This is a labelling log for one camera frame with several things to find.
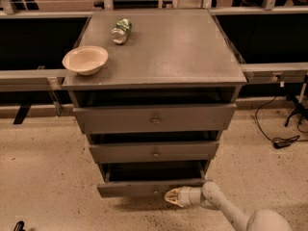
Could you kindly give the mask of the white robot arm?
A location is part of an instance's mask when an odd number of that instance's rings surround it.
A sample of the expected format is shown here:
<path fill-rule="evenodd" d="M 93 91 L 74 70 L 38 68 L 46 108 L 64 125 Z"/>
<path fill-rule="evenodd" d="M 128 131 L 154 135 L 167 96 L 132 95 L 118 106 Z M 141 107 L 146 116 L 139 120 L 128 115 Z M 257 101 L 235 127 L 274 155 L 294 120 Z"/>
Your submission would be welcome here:
<path fill-rule="evenodd" d="M 288 221 L 271 209 L 260 209 L 250 216 L 227 199 L 221 188 L 209 181 L 202 187 L 180 187 L 165 194 L 165 201 L 186 208 L 204 206 L 218 208 L 236 231 L 293 231 Z"/>

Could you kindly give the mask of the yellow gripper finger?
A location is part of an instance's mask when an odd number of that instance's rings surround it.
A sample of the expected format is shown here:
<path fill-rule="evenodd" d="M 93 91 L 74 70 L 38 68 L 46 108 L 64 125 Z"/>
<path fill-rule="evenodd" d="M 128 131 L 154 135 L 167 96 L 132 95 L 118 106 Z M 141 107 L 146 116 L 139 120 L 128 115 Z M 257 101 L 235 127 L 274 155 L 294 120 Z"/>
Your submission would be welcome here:
<path fill-rule="evenodd" d="M 165 197 L 165 201 L 170 203 L 170 204 L 179 206 L 177 198 Z"/>
<path fill-rule="evenodd" d="M 178 194 L 179 192 L 179 189 L 178 188 L 175 188 L 175 189 L 172 189 L 172 190 L 169 190 L 167 193 L 166 193 L 166 197 L 174 197 Z"/>

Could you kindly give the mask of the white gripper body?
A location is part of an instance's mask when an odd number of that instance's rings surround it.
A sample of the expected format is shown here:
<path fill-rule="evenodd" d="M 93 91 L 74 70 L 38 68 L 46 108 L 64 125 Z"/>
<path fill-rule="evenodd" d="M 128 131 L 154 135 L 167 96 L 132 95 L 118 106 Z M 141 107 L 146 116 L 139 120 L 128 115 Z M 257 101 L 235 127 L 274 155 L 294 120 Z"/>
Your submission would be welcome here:
<path fill-rule="evenodd" d="M 180 207 L 198 206 L 203 201 L 201 188 L 182 187 L 177 191 L 177 204 Z"/>

